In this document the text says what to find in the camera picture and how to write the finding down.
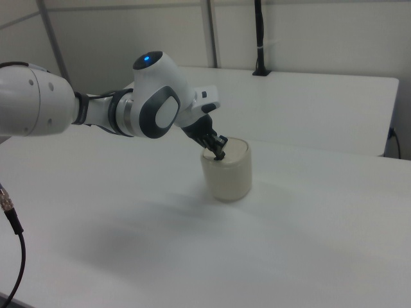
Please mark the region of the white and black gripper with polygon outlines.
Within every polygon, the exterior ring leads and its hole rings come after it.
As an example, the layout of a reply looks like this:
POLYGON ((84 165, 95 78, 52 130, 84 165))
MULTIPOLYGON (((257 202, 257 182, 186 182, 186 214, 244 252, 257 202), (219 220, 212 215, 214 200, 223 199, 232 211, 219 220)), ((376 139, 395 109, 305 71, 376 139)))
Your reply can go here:
POLYGON ((193 124, 182 127, 182 131, 203 148, 207 148, 214 154, 214 160, 223 160, 225 157, 224 147, 228 142, 228 138, 223 135, 217 136, 213 130, 213 121, 208 114, 216 109, 214 103, 204 106, 206 114, 197 119, 193 124))

